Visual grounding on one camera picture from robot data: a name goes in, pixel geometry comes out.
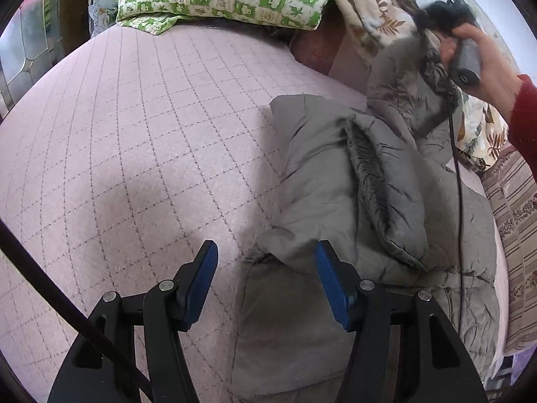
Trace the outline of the person's right hand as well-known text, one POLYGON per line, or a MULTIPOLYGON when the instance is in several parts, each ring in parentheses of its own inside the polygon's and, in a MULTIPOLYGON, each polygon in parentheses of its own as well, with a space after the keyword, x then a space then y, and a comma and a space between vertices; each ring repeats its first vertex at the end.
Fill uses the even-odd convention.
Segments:
POLYGON ((510 67, 508 61, 501 54, 492 38, 473 25, 464 24, 453 30, 454 37, 444 36, 441 32, 435 35, 441 41, 441 62, 448 68, 453 58, 457 41, 472 39, 481 52, 482 74, 481 82, 477 87, 470 87, 466 92, 495 107, 503 119, 510 124, 510 114, 514 109, 522 81, 510 67))

